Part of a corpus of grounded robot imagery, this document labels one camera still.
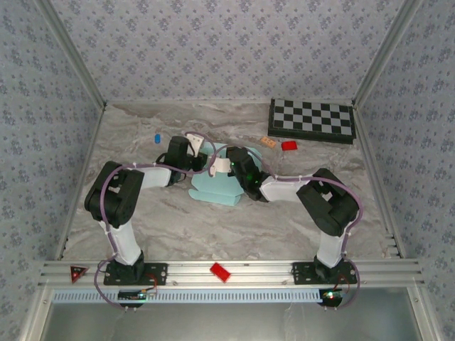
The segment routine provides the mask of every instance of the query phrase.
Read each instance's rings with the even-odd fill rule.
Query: red block
[[[210,268],[210,271],[212,271],[212,274],[217,276],[221,281],[226,283],[228,278],[230,277],[230,272],[223,268],[221,265],[218,263],[214,263],[212,267]]]
[[[297,142],[286,141],[282,143],[282,149],[284,151],[295,151],[297,149]]]

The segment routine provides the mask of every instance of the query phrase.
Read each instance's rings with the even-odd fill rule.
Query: marble surface
[[[199,131],[217,142],[252,146],[280,175],[307,175],[326,167],[359,194],[363,221],[352,230],[348,255],[381,258],[386,231],[380,224],[362,154],[353,146],[298,141],[297,151],[262,146],[268,104],[126,104],[108,106],[93,151],[65,259],[104,259],[112,254],[101,227],[83,208],[97,174],[109,160],[150,163],[170,138]],[[155,133],[161,143],[154,143]],[[189,179],[169,188],[142,191],[134,233],[146,259],[312,259],[319,229],[302,205],[253,202],[243,195],[234,207],[190,198]]]

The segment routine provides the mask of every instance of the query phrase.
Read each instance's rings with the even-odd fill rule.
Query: black and white checkered board
[[[352,144],[353,108],[346,105],[272,99],[269,136]]]

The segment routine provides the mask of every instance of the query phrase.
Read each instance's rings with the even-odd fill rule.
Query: red triangle marker
[[[76,281],[81,278],[85,272],[87,272],[88,268],[86,266],[79,266],[79,265],[70,265],[71,269],[71,283],[76,283]]]

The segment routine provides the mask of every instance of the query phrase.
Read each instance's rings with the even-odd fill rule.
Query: wooden block
[[[272,139],[269,139],[268,137],[264,136],[261,139],[262,144],[269,148],[274,148],[277,145],[277,142],[273,141]]]

